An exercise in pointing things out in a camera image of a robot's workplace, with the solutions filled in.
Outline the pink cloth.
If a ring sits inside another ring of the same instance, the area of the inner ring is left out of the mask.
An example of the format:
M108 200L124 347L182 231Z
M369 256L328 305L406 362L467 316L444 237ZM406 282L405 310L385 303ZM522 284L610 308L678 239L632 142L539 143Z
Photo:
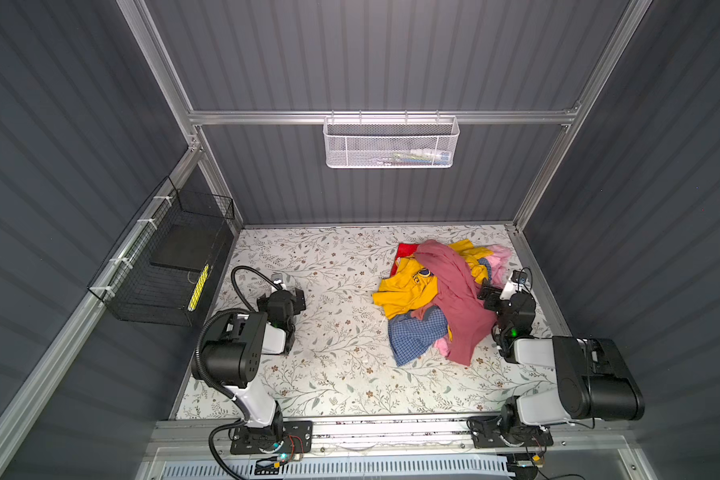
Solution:
M460 240L430 250L428 267L437 278L434 304L444 314L448 333L447 358L468 366L478 344L498 321L497 314L478 298L484 283L501 288L507 279L511 251L501 245L476 246Z

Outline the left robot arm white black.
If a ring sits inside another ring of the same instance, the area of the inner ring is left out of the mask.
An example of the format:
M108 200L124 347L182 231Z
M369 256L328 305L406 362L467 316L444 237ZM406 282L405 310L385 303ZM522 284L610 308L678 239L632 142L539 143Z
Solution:
M258 311L217 312L201 329L192 360L194 379L231 400L244 425L282 429L278 402L257 379L265 356L286 356L295 341L296 317L306 309L304 292L277 290L257 300Z

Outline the blue checkered cloth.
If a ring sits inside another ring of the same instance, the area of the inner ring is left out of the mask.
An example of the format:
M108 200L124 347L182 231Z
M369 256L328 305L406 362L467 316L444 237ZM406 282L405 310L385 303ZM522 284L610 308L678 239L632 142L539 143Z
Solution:
M446 344L449 333L446 316L437 306L429 307L419 316L408 312L388 321L390 348L398 367L418 359L437 342Z

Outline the maroon cloth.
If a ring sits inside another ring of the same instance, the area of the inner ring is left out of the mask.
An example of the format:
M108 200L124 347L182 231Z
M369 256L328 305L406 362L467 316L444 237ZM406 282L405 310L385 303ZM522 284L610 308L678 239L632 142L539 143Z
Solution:
M437 279L433 304L445 315L451 332L448 359L463 366L471 364L476 347L497 322L497 315L478 299L481 282L489 277L479 260L492 254L469 240L451 245L427 240L414 253Z

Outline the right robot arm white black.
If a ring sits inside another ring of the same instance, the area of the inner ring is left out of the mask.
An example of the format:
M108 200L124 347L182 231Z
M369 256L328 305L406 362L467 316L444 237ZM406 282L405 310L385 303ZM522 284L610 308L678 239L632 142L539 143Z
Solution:
M536 301L524 281L499 289L488 282L478 299L497 314L491 331L498 353L510 364L549 368L555 386L541 393L514 395L499 413L479 427L468 421L476 443L500 441L510 447L549 447L549 428L595 428L599 420L636 421L645 413L645 400L615 342L610 339L532 335Z

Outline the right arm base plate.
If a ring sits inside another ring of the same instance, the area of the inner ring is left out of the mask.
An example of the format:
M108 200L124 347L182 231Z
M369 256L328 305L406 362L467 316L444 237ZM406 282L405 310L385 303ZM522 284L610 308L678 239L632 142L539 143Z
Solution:
M475 448L546 449L554 444L549 430L505 420L499 415L469 417L466 426Z

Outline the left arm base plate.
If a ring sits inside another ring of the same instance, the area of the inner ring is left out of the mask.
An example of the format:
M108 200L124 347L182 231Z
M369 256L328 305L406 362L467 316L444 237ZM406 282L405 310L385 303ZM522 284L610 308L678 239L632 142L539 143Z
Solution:
M312 421L285 421L264 428L239 427L230 434L233 455L305 454L311 451Z

